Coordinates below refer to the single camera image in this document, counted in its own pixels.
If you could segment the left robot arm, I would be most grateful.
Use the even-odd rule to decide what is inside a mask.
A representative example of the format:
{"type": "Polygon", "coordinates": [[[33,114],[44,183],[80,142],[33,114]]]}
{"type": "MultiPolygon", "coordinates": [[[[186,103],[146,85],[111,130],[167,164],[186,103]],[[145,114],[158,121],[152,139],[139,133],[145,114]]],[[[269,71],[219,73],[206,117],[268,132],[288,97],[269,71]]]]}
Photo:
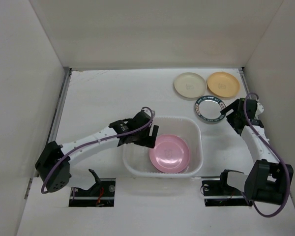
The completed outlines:
{"type": "Polygon", "coordinates": [[[107,149],[135,144],[154,148],[158,126],[153,124],[155,112],[142,107],[133,117],[114,121],[104,129],[71,143],[49,142],[38,158],[35,169],[43,184],[42,194],[54,193],[72,186],[70,168],[107,149]]]}

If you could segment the pink plate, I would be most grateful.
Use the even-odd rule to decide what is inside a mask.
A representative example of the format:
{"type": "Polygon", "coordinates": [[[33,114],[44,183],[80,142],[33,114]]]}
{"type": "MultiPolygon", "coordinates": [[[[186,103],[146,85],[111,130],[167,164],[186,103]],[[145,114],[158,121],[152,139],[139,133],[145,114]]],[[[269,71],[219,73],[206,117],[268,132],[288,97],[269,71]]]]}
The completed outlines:
{"type": "Polygon", "coordinates": [[[176,174],[188,166],[191,151],[188,144],[179,136],[163,134],[156,138],[155,147],[149,151],[149,158],[160,172],[176,174]]]}

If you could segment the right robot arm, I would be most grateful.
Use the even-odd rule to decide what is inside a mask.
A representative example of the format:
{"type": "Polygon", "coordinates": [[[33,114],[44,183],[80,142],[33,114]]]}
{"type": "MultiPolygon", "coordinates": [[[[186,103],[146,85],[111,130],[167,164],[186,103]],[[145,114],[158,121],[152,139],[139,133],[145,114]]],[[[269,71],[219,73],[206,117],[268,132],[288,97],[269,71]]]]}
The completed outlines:
{"type": "Polygon", "coordinates": [[[264,125],[256,118],[263,110],[256,100],[241,98],[221,111],[245,141],[254,165],[247,175],[240,171],[224,170],[218,189],[223,194],[237,189],[250,201],[282,205],[287,201],[287,182],[292,180],[294,170],[291,165],[283,166],[269,148],[264,125]]]}

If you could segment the white plate green rim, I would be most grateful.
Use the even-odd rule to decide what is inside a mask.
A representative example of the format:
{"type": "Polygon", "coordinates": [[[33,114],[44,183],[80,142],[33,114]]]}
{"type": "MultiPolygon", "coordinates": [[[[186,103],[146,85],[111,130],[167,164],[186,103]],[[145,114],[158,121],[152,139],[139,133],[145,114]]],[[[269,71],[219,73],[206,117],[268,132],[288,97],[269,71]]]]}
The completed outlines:
{"type": "Polygon", "coordinates": [[[195,113],[203,122],[214,124],[221,122],[226,115],[221,111],[226,108],[225,103],[215,96],[201,96],[194,105],[195,113]]]}

